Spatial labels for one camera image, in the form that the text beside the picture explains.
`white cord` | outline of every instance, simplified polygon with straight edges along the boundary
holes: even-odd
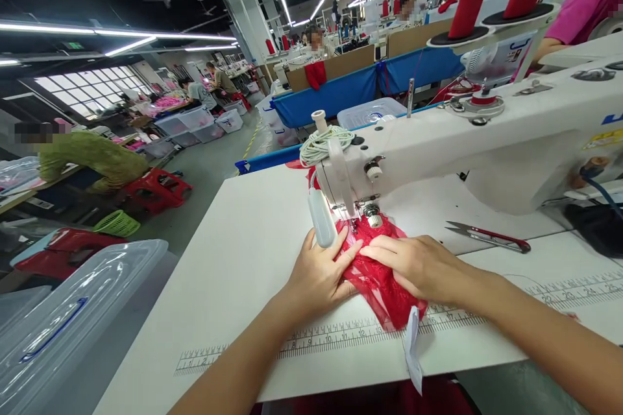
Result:
[[[355,133],[336,125],[329,125],[322,134],[318,134],[318,131],[315,131],[300,148],[300,164],[303,167],[309,168],[329,157],[328,144],[329,139],[332,137],[338,138],[342,149],[346,149],[350,146]]]

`blue handle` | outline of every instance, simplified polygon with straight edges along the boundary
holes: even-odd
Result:
[[[41,353],[41,351],[46,348],[48,345],[50,345],[50,343],[56,338],[57,335],[59,335],[63,329],[65,329],[67,327],[67,325],[71,322],[72,319],[74,319],[76,317],[76,315],[78,314],[78,312],[84,307],[84,305],[86,304],[86,302],[89,299],[87,297],[83,297],[81,299],[79,299],[76,303],[78,305],[78,307],[73,311],[73,313],[69,316],[69,318],[67,318],[67,320],[63,323],[62,326],[60,326],[55,332],[54,334],[52,334],[44,343],[41,347],[39,347],[36,351],[34,352],[28,352],[27,354],[25,354],[20,360],[20,363],[26,363],[30,360],[32,360],[33,358],[35,358],[37,355],[39,355]]]

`gray floor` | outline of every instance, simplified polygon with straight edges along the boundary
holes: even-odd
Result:
[[[261,99],[260,93],[249,96],[252,106]],[[240,131],[186,148],[164,167],[167,172],[179,170],[184,173],[184,180],[194,188],[189,200],[144,222],[130,240],[163,239],[169,242],[169,251],[176,255],[184,253],[223,181],[236,175],[234,163],[244,157],[260,117],[258,111],[253,110],[242,119],[245,124]],[[248,158],[266,143],[266,137],[265,132],[258,132]]]

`red plastic stool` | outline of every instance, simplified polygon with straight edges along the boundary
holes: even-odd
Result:
[[[151,215],[156,215],[165,209],[184,204],[182,195],[193,187],[173,174],[153,168],[123,189],[133,201],[147,209]]]
[[[65,280],[107,246],[127,240],[73,228],[57,229],[11,260],[16,270]]]

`measuring tape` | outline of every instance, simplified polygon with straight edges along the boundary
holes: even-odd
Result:
[[[596,305],[623,299],[623,270],[547,284],[535,283],[531,287],[524,287],[523,290],[558,311]],[[420,323],[419,333],[433,334],[486,323],[485,318],[463,309],[430,303],[426,316]],[[277,359],[376,344],[387,340],[403,341],[404,336],[404,329],[385,332],[375,318],[324,324],[301,329],[292,334],[281,347]],[[183,351],[173,375],[203,373],[226,349],[227,345],[220,345]]]

